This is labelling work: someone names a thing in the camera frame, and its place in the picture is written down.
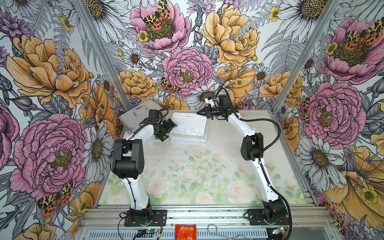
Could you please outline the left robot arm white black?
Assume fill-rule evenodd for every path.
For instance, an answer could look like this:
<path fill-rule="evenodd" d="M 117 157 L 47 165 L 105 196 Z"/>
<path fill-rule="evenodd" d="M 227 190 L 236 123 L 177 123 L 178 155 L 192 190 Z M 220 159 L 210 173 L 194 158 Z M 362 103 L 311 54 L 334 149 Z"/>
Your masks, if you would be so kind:
<path fill-rule="evenodd" d="M 131 198 L 125 217 L 126 227 L 149 226 L 155 219 L 141 178 L 145 168 L 144 144 L 152 136 L 162 142 L 169 138 L 169 133 L 177 125 L 171 119 L 165 120 L 168 113 L 167 109 L 149 110 L 148 117 L 140 122 L 138 129 L 114 143 L 111 170 L 123 180 Z"/>

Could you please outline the white keyboard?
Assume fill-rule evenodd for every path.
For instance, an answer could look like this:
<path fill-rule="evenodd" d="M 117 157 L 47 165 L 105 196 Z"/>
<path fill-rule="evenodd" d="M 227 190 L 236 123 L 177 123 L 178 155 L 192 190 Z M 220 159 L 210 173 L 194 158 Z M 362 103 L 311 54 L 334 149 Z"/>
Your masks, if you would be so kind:
<path fill-rule="evenodd" d="M 173 113 L 172 121 L 177 125 L 173 134 L 196 137 L 205 134 L 207 118 L 196 113 Z"/>

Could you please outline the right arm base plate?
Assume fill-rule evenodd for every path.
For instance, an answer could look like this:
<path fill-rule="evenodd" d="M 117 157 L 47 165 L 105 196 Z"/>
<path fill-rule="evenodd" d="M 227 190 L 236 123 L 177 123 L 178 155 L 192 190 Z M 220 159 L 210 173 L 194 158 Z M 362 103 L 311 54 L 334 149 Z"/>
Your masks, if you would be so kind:
<path fill-rule="evenodd" d="M 251 226 L 263 225 L 263 226 L 272 226 L 272 225 L 283 225 L 288 226 L 291 221 L 289 215 L 280 216 L 276 218 L 271 218 L 267 220 L 267 217 L 264 215 L 264 211 L 261 209 L 248 209 L 243 214 L 243 218 L 248 220 Z"/>

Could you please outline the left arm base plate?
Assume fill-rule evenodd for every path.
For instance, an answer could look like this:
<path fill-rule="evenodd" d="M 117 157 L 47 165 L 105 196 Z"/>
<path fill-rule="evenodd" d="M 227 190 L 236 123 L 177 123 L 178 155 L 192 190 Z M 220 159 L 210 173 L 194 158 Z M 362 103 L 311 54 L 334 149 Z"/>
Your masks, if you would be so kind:
<path fill-rule="evenodd" d="M 129 210 L 124 221 L 125 227 L 164 227 L 166 210 Z"/>

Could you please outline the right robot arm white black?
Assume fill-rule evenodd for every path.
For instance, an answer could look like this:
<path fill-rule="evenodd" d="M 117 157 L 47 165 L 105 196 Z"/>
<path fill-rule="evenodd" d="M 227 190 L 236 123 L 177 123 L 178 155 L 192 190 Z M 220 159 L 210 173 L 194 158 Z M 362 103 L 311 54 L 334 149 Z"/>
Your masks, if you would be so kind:
<path fill-rule="evenodd" d="M 208 119 L 223 117 L 225 121 L 230 123 L 243 137 L 241 145 L 241 156 L 245 161 L 251 161 L 259 182 L 261 183 L 262 203 L 264 206 L 264 220 L 271 224 L 280 218 L 288 218 L 292 220 L 291 208 L 288 201 L 280 194 L 272 183 L 266 163 L 264 153 L 272 147 L 281 136 L 279 124 L 271 119 L 243 119 L 240 113 L 231 101 L 228 95 L 219 95 L 213 98 L 205 98 L 206 107 L 197 112 L 198 115 Z M 264 146 L 264 136 L 257 133 L 248 123 L 253 122 L 269 122 L 277 127 L 276 138 L 267 146 Z"/>

